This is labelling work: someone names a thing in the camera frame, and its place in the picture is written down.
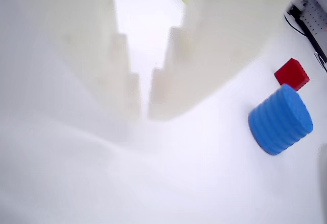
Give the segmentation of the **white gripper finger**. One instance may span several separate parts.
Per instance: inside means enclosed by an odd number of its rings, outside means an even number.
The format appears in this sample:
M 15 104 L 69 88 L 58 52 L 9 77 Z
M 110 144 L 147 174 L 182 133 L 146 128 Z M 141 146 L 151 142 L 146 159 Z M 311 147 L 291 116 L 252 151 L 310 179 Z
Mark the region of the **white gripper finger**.
M 194 108 L 259 56 L 291 0 L 188 0 L 155 69 L 148 106 L 153 120 Z
M 18 0 L 33 25 L 105 110 L 117 141 L 141 113 L 139 77 L 118 30 L 115 0 Z

